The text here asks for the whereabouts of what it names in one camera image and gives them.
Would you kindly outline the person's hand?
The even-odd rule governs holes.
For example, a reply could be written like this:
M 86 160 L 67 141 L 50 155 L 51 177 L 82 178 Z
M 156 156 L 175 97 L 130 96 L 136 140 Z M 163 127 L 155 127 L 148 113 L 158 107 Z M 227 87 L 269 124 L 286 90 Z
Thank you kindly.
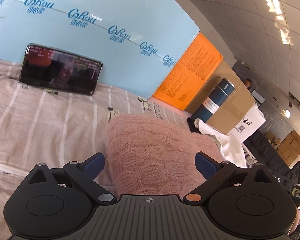
M 288 236 L 292 240 L 299 240 L 300 239 L 300 210 L 296 208 L 296 217 L 294 219 L 294 223 L 292 224 Z

